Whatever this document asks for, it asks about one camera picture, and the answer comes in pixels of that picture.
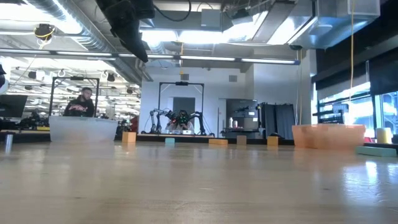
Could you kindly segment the orange plastic bin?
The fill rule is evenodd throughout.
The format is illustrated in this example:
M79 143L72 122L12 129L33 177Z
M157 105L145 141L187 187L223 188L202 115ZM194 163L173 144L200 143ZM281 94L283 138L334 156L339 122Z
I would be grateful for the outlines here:
M360 124L306 124L292 126L299 148L353 151L364 144L366 127Z

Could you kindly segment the black curtain partition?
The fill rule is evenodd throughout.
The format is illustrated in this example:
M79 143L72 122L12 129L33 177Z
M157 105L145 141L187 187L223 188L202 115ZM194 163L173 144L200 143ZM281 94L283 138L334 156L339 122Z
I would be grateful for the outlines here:
M292 126L295 124L294 106L292 104L268 104L260 105L260 128L263 138L273 134L283 139L293 140Z

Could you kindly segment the yellow roll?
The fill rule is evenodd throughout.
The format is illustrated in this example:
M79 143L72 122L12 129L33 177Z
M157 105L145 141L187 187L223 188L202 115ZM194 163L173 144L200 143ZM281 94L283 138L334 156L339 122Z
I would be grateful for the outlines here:
M379 144L392 144L391 128L377 128L376 139Z

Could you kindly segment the black gantry frame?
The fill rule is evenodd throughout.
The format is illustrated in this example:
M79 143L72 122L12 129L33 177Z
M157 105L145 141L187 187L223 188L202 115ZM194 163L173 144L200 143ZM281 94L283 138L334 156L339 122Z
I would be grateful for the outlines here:
M158 105L157 109L160 110L160 101L161 101L161 93L163 90L166 90L166 88L162 88L162 85L175 85L175 86L189 86L189 85L200 85L202 88L201 93L201 111L194 111L193 113L189 114L189 117L187 119L192 119L194 117L200 117L199 119L200 122L200 134L205 134L205 127L203 125L203 105L204 105L204 92L205 92L205 84L204 83L190 83L190 82L184 82L184 81L179 81L179 82L160 82L159 83L159 90L158 90Z
M72 76L72 77L53 77L52 78L52 84L51 84L51 92L50 92L50 103L49 103L49 116L52 115L52 110L53 110L53 99L54 99L54 92L57 87L62 86L62 82L65 80L72 80L72 81L85 81L85 80L94 80L96 81L95 85L95 103L94 103L94 111L93 111L93 116L96 116L97 112L97 107L98 107L98 97L99 97L99 92L100 92L100 79L99 78L88 78L82 76Z

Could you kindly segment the grey metal post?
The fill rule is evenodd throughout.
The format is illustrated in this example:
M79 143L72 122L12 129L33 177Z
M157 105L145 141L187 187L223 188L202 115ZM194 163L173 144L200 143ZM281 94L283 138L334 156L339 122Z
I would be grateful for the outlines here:
M12 151L14 133L6 133L4 143L5 143L5 153L9 154Z

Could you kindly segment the black aluminium table frame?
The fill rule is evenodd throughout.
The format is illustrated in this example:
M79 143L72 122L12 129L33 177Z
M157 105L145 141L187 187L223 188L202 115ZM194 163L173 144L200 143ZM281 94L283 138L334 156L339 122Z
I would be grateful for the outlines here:
M2 132L0 133L0 142L4 142L6 133L10 132ZM184 143L208 143L209 138L174 138L175 142L184 142ZM121 136L116 136L113 141L121 141ZM227 139L228 144L236 144L236 139ZM37 133L22 133L16 134L14 133L13 143L33 143L33 142L50 142L50 134L37 134ZM136 137L136 141L145 141L145 142L164 142L165 137ZM262 144L266 145L267 140L265 139L248 139L247 144ZM280 146L293 146L294 140L288 139L279 139ZM378 143L364 143L364 146L369 147L384 147L384 148L393 148L398 151L398 144L378 144Z

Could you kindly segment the clear plastic bin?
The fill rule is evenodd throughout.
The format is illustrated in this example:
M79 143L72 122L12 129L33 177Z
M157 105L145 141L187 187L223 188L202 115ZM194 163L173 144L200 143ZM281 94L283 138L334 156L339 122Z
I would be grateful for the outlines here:
M52 142L95 143L114 141L118 122L89 117L51 116L49 125Z

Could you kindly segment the black monitor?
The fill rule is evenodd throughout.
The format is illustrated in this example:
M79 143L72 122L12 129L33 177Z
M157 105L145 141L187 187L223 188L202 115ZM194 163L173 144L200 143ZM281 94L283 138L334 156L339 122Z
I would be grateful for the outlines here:
M0 117L21 118L27 95L0 95Z

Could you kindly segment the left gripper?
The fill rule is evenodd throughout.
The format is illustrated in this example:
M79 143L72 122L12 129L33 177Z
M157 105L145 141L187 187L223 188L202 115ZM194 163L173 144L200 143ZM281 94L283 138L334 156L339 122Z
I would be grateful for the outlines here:
M95 0L121 44L143 62L148 56L139 23L155 17L153 0Z

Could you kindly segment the background wooden worktable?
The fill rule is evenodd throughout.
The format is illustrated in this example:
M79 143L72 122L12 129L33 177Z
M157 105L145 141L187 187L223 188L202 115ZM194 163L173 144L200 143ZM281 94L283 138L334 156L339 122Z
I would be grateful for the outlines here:
M165 137L165 138L215 138L212 135L189 135L189 134L138 134L140 137Z

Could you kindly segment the cluttered dark workbench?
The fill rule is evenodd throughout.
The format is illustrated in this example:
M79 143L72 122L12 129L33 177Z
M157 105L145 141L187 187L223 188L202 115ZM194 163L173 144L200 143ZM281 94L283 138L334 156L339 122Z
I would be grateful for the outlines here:
M0 118L0 131L18 130L22 131L49 131L49 119L41 117L38 112L31 112L30 116L21 119L19 122L13 122L9 119Z

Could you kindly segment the long teal green block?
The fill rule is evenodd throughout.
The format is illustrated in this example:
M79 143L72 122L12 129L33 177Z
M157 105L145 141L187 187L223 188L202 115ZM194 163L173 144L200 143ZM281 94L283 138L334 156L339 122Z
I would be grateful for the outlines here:
M377 157L398 157L398 153L395 149L384 147L358 146L355 148L355 153Z

